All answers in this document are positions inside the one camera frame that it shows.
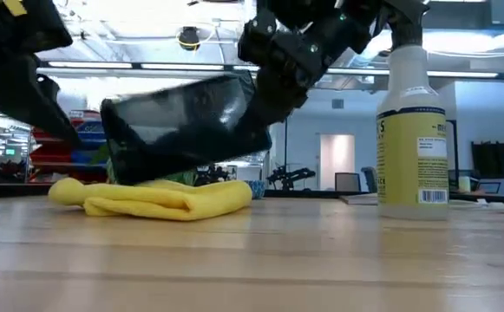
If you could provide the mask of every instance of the wooden table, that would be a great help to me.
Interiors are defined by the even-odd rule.
[[[269,199],[210,220],[0,200],[0,311],[504,311],[504,214]]]

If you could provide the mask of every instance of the blue cup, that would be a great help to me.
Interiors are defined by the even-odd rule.
[[[245,181],[252,189],[252,199],[262,199],[265,195],[266,182],[262,180]]]

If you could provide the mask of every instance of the bottle label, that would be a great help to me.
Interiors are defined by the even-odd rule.
[[[408,107],[376,117],[380,204],[448,203],[446,117],[437,107]]]

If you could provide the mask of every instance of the spray bottle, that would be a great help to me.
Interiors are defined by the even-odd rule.
[[[417,8],[389,12],[389,92],[376,117],[378,207],[385,217],[439,220],[448,215],[446,118],[422,48],[426,7]]]

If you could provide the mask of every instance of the yellow microfiber towel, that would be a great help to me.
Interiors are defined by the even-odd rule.
[[[157,180],[138,186],[123,186],[83,185],[76,179],[66,178],[51,186],[49,199],[61,205],[82,205],[89,216],[127,214],[192,221],[217,217],[248,206],[252,202],[252,190],[243,181],[193,187]]]

